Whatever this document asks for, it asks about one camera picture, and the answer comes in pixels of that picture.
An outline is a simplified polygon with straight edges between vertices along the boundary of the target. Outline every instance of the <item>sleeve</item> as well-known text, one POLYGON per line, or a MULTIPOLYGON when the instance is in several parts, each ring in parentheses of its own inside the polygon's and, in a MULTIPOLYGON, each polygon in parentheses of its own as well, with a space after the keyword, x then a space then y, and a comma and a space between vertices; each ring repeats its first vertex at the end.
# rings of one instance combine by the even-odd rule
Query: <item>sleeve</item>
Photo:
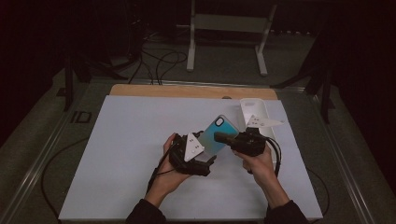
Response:
POLYGON ((264 219, 265 224, 308 224, 300 207, 294 202, 289 201, 283 206, 270 210, 264 219))
POLYGON ((126 218, 126 224, 163 224, 166 218, 156 206, 141 199, 132 213, 126 218))

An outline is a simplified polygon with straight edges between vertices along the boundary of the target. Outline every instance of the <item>dark background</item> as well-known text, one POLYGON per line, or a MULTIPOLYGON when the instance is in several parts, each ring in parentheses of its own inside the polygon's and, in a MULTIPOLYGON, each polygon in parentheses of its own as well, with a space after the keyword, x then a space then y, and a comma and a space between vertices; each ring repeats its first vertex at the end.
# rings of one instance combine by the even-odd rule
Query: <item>dark background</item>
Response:
MULTIPOLYGON (((6 0, 0 3, 0 145, 51 87, 52 77, 64 67, 66 49, 84 50, 92 55, 102 55, 98 60, 106 60, 106 49, 111 45, 97 37, 103 27, 93 16, 92 2, 41 0, 16 3, 6 0), (78 16, 81 13, 85 15, 86 24, 78 16)), ((141 4, 142 1, 130 2, 141 8, 135 12, 139 18, 147 20, 152 29, 168 35, 175 34, 176 24, 190 22, 190 1, 151 0, 146 1, 148 6, 141 4)), ((312 53, 304 63, 306 66, 314 66, 328 57, 335 59, 332 84, 339 88, 395 192, 396 147, 392 138, 396 135, 393 105, 396 103, 396 4, 390 0, 334 2, 279 4, 272 28, 277 33, 292 31, 317 37, 312 53)), ((97 0, 96 4, 108 4, 108 1, 97 0)), ((268 6, 261 4, 253 0, 202 0, 197 10, 261 16, 268 11, 268 6)))

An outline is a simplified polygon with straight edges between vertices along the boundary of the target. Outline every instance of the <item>blue phone case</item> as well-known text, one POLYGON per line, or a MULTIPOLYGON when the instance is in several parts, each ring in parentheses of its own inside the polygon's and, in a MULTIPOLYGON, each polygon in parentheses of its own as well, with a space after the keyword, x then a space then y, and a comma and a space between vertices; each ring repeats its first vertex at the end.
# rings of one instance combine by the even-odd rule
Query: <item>blue phone case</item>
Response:
POLYGON ((205 147, 205 153, 214 156, 224 148, 224 143, 215 141, 215 133, 227 133, 231 137, 236 137, 239 130, 223 115, 219 115, 207 129, 198 137, 198 141, 205 147))

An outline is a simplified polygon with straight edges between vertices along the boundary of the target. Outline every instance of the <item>white table surface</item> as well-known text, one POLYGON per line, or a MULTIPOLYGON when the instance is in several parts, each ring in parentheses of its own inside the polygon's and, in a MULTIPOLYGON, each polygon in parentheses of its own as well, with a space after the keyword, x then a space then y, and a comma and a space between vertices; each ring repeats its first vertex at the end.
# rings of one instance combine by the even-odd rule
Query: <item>white table surface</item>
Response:
MULTIPOLYGON (((322 214, 283 105, 265 101, 282 148, 279 181, 307 218, 322 214)), ((238 100, 107 96, 81 158, 59 219, 125 219, 144 197, 153 169, 172 133, 204 130, 219 114, 238 124, 238 100)), ((160 209, 168 220, 254 220, 267 201, 241 159, 224 148, 209 176, 193 176, 160 209)))

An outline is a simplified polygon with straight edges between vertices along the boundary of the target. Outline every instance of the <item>wooden edge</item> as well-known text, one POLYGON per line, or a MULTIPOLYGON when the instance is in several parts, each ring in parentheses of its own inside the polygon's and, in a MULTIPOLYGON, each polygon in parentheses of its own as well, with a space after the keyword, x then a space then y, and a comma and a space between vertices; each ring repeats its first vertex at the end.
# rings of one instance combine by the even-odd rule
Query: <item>wooden edge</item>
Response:
POLYGON ((189 98, 214 98, 229 97, 232 99, 261 98, 264 100, 277 100, 272 89, 245 88, 245 87, 207 87, 207 86, 180 86, 180 85, 130 85, 116 84, 112 87, 110 95, 122 96, 155 96, 155 97, 189 97, 189 98))

